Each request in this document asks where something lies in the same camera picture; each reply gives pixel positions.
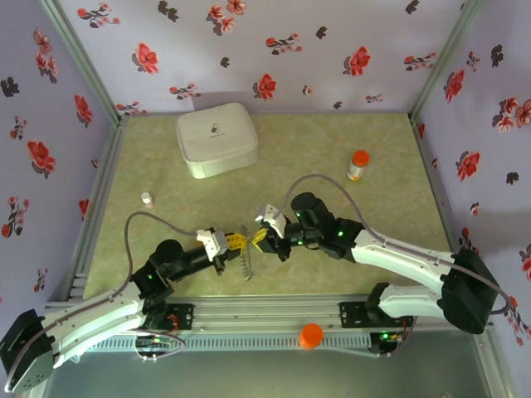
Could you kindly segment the grey metal keyring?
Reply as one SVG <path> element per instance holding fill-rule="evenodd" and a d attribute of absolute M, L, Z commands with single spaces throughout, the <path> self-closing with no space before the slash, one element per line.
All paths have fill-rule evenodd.
<path fill-rule="evenodd" d="M 245 281 L 250 281 L 254 276 L 254 270 L 252 269 L 251 263 L 251 244 L 250 244 L 250 234 L 249 230 L 244 226 L 240 225 L 240 233 L 246 238 L 246 243 L 241 249 L 240 261 L 241 261 L 241 272 Z"/>

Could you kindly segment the orange-capped pill bottle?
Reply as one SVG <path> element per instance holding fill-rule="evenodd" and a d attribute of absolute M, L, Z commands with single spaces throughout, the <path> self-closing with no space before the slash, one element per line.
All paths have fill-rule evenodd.
<path fill-rule="evenodd" d="M 351 162 L 348 166 L 347 177 L 352 181 L 359 181 L 369 164 L 370 155 L 364 150 L 358 150 L 353 153 Z"/>

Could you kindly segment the small electronics board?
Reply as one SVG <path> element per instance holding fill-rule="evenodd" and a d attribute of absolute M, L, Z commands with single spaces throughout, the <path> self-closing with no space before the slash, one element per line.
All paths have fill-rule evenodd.
<path fill-rule="evenodd" d="M 159 335 L 137 335 L 134 347 L 139 352 L 166 352 L 172 346 L 171 340 Z"/>
<path fill-rule="evenodd" d="M 369 351 L 377 356 L 389 356 L 403 343 L 403 332 L 371 332 Z"/>

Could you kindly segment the white square lidded box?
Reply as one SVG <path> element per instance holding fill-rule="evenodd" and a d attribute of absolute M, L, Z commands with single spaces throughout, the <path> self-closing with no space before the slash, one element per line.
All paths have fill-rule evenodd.
<path fill-rule="evenodd" d="M 192 177 L 204 179 L 258 161 L 258 136 L 240 103 L 229 103 L 178 116 L 176 135 Z"/>

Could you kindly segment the orange bottle cap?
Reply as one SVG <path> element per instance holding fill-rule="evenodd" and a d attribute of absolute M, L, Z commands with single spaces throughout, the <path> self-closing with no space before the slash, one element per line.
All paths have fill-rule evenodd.
<path fill-rule="evenodd" d="M 303 350 L 314 350 L 323 340 L 324 331 L 317 323 L 308 323 L 300 331 L 299 345 Z"/>

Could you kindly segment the grey lower shelf panel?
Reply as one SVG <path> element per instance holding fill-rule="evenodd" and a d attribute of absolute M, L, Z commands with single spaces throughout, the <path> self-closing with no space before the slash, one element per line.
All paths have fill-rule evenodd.
<path fill-rule="evenodd" d="M 158 363 L 88 352 L 14 398 L 524 398 L 491 333 L 416 328 L 392 355 L 196 352 Z"/>

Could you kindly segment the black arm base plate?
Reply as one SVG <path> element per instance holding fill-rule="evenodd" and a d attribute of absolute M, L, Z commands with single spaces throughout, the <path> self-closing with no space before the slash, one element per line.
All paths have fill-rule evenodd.
<path fill-rule="evenodd" d="M 192 329 L 195 306 L 191 303 L 172 303 L 163 315 L 163 329 L 170 332 Z"/>
<path fill-rule="evenodd" d="M 384 313 L 376 304 L 362 301 L 339 303 L 342 328 L 403 328 L 413 324 L 413 316 L 393 317 Z"/>

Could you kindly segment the aluminium front rail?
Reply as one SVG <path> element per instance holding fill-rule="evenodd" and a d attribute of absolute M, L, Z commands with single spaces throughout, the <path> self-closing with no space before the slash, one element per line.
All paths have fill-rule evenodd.
<path fill-rule="evenodd" d="M 383 332 L 399 328 L 342 328 L 339 303 L 365 301 L 355 295 L 288 295 L 271 297 L 212 297 L 173 299 L 172 303 L 191 303 L 195 306 L 192 329 L 188 332 L 227 333 L 287 333 L 300 330 L 307 323 L 317 323 L 325 332 L 371 331 Z M 393 317 L 413 316 L 417 327 L 426 330 L 451 330 L 457 326 L 442 313 L 433 313 L 423 299 L 395 311 Z"/>

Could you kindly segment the aluminium side rail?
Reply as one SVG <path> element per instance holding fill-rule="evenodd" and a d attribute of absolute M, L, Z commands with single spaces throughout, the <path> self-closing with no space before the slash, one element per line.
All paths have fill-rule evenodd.
<path fill-rule="evenodd" d="M 95 185 L 86 207 L 85 218 L 82 221 L 80 236 L 72 258 L 71 273 L 66 279 L 65 290 L 62 294 L 65 301 L 76 302 L 83 299 L 128 123 L 128 116 L 121 117 L 118 125 L 111 129 L 108 143 L 97 168 Z"/>

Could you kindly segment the aluminium frame post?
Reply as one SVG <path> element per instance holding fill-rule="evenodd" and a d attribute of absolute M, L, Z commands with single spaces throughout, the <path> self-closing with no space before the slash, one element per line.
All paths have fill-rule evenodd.
<path fill-rule="evenodd" d="M 119 126 L 121 117 L 115 110 L 108 90 L 100 78 L 95 66 L 90 60 L 80 38 L 66 16 L 58 0 L 38 0 L 43 10 L 51 20 L 57 33 L 61 37 L 67 50 L 70 52 L 76 66 L 84 76 L 86 83 L 91 88 L 100 105 L 106 112 L 114 126 Z"/>
<path fill-rule="evenodd" d="M 422 86 L 420 94 L 412 106 L 412 110 L 408 113 L 411 124 L 419 116 L 445 68 L 451 63 L 456 50 L 466 38 L 476 16 L 484 5 L 485 0 L 464 0 L 460 15 L 452 27 L 451 33 L 445 45 L 442 47 L 440 54 L 437 56 L 435 65 L 428 75 L 425 84 Z"/>

